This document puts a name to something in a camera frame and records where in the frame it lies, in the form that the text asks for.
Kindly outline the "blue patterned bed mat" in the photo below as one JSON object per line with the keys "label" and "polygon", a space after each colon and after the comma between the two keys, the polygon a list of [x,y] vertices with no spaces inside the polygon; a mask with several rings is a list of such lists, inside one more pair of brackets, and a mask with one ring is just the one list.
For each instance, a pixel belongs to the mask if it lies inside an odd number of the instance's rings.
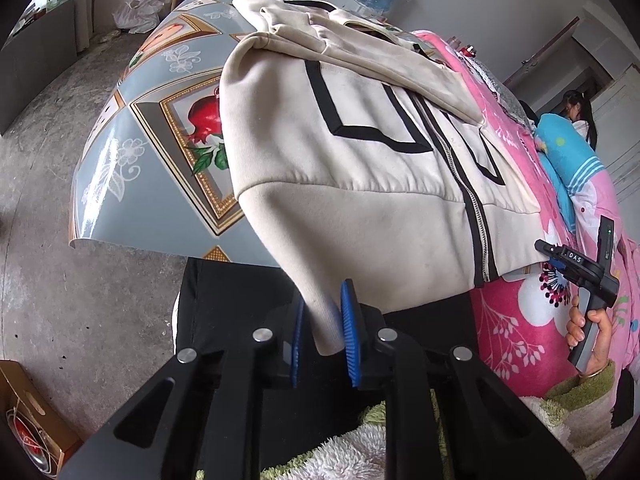
{"label": "blue patterned bed mat", "polygon": [[186,0],[131,59],[76,168],[71,240],[272,266],[236,201],[219,117],[234,0]]}

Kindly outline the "grey lace pillow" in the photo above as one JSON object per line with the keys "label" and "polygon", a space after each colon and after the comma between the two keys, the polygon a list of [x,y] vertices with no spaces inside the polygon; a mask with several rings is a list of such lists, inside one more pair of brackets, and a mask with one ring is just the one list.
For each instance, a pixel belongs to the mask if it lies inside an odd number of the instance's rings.
{"label": "grey lace pillow", "polygon": [[514,96],[511,90],[493,74],[490,70],[480,61],[475,58],[465,58],[465,63],[472,70],[472,73],[479,76],[480,79],[486,84],[489,91],[494,95],[496,101],[502,108],[502,110],[521,126],[525,128],[529,133],[533,133],[535,130],[535,123],[528,118],[525,113],[523,105]]}

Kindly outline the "dark grey cabinet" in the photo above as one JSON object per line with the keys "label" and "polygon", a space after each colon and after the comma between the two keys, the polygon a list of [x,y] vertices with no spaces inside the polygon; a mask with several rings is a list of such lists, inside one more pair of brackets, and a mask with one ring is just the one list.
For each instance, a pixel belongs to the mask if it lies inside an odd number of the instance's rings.
{"label": "dark grey cabinet", "polygon": [[4,45],[1,50],[1,134],[76,58],[74,0],[64,0]]}

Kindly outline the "open cardboard box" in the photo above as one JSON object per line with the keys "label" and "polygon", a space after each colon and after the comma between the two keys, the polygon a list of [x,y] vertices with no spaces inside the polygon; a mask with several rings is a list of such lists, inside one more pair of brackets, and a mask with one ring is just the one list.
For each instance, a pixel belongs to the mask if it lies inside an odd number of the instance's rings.
{"label": "open cardboard box", "polygon": [[43,479],[57,479],[82,445],[78,433],[29,380],[19,362],[1,361],[1,422],[10,442]]}

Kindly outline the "black trousers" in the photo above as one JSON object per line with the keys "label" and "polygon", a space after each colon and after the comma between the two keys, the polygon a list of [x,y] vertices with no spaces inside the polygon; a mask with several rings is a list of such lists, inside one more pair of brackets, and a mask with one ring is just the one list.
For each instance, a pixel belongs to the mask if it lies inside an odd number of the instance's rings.
{"label": "black trousers", "polygon": [[209,479],[254,479],[262,469],[356,429],[386,406],[382,463],[393,479],[442,473],[431,388],[442,354],[475,344],[471,299],[404,312],[362,308],[364,335],[322,356],[310,314],[275,268],[190,259],[177,313],[177,347],[204,366],[198,464]]}

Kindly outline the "white plastic bag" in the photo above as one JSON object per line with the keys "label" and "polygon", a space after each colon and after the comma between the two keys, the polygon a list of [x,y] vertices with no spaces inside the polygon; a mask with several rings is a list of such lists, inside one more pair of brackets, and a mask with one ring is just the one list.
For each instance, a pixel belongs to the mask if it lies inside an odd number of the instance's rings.
{"label": "white plastic bag", "polygon": [[130,34],[146,34],[160,24],[171,0],[127,0],[114,13],[114,24]]}

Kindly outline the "pink floral blanket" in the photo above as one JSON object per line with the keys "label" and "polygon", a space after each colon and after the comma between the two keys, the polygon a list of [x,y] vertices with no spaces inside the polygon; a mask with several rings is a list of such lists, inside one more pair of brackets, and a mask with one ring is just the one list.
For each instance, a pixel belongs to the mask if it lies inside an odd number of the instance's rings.
{"label": "pink floral blanket", "polygon": [[500,107],[486,84],[465,63],[469,55],[456,50],[434,32],[419,30],[416,36],[436,51],[442,62],[459,73],[484,116],[483,131],[500,139],[532,192],[539,212],[533,226],[518,223],[510,229],[512,242],[503,244],[511,257],[521,261],[498,278],[472,291],[472,305],[480,358],[519,396],[543,396],[549,389],[575,375],[568,362],[564,330],[576,288],[537,252],[535,240],[570,248],[593,258],[602,216],[614,221],[611,272],[620,281],[608,317],[613,340],[608,356],[616,370],[639,359],[639,248],[627,235],[606,170],[593,176],[572,199],[576,233],[562,218],[558,196],[539,158],[534,140]]}

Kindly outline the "woman with dark hair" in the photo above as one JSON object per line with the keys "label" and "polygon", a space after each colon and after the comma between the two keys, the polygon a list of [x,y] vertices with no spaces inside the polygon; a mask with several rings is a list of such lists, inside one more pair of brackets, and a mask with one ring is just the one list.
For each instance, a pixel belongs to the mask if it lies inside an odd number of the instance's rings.
{"label": "woman with dark hair", "polygon": [[564,93],[563,103],[566,117],[572,122],[576,131],[595,151],[598,142],[598,130],[593,119],[590,101],[578,90],[568,90]]}

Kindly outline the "cream jacket black trim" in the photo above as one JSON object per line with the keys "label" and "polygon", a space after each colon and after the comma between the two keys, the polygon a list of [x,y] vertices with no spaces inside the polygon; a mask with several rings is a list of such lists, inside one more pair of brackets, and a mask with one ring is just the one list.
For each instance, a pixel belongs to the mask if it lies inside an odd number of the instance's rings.
{"label": "cream jacket black trim", "polygon": [[327,4],[234,5],[254,30],[219,83],[232,188],[320,353],[344,347],[345,280],[395,312],[520,263],[503,244],[538,205],[459,73]]}

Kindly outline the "green white fluffy sleeve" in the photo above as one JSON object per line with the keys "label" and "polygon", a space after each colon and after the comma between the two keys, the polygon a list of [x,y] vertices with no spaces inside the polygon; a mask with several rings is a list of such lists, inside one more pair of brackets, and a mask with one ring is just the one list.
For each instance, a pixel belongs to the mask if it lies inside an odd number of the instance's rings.
{"label": "green white fluffy sleeve", "polygon": [[[521,401],[561,442],[588,479],[612,460],[628,431],[612,428],[615,364],[598,374],[574,376],[551,388],[545,396]],[[263,470],[263,479],[382,479],[384,477],[386,406],[365,411],[361,424],[335,436],[288,463]]]}

